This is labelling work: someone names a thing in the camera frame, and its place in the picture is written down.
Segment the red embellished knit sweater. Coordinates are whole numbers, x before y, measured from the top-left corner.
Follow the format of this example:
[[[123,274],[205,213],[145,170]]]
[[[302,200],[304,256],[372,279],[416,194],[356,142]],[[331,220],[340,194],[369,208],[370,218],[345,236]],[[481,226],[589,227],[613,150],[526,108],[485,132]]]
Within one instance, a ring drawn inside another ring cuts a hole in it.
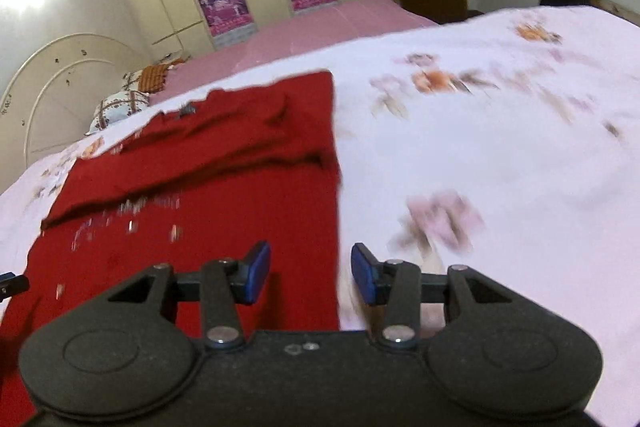
[[[1,421],[32,415],[18,350],[38,327],[159,263],[179,272],[265,241],[266,285],[241,312],[256,329],[334,331],[340,167],[329,72],[214,90],[79,159],[37,222],[26,274],[1,323]]]

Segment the white floral bed quilt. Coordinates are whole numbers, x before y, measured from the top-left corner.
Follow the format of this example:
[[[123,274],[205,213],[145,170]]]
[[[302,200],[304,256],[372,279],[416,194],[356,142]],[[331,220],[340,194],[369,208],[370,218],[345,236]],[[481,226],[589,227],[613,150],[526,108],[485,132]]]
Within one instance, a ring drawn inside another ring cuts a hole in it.
[[[639,31],[593,8],[504,10],[362,38],[207,83],[30,167],[1,199],[1,256],[27,268],[37,222],[79,159],[214,90],[329,72],[338,329],[363,305],[348,251],[495,277],[592,334],[590,411],[639,418]]]

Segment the cream arched headboard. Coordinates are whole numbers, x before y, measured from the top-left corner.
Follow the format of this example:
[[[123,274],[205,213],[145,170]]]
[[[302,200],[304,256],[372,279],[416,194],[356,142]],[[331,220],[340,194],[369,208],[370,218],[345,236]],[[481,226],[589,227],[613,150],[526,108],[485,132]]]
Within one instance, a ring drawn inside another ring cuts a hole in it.
[[[1,97],[1,188],[34,162],[64,150],[88,131],[93,111],[122,87],[149,55],[114,38],[80,32],[32,54]]]

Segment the white patterned pillow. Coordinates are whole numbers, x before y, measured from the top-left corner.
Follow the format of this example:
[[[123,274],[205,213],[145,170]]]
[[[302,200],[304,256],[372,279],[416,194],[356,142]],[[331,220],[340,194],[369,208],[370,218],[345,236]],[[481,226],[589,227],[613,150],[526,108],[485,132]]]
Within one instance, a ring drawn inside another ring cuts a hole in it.
[[[88,135],[106,129],[150,105],[150,97],[136,90],[122,90],[104,98],[93,112]]]

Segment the orange knitted pillow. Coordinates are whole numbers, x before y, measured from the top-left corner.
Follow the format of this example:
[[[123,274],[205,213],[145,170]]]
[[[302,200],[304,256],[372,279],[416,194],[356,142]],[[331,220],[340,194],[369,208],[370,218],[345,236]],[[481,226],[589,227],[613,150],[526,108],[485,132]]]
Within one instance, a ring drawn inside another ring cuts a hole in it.
[[[165,89],[166,76],[170,71],[170,64],[157,64],[145,67],[137,80],[137,91],[157,93]]]

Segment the pink checked bed sheet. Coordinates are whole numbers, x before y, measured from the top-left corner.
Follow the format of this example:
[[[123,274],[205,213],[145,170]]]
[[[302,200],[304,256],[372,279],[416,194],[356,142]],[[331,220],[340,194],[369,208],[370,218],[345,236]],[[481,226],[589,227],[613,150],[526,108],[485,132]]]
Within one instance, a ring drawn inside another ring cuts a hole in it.
[[[433,27],[426,17],[392,0],[356,0],[328,6],[272,24],[247,40],[210,52],[168,70],[165,89],[150,96],[157,105],[207,83],[260,65],[358,38]]]

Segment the lower left purple poster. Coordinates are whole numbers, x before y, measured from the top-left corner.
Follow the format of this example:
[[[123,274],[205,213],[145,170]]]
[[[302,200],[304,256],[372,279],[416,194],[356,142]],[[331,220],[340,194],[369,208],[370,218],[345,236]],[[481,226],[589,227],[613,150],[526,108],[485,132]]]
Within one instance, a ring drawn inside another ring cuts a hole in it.
[[[246,0],[198,0],[213,37],[253,23]]]

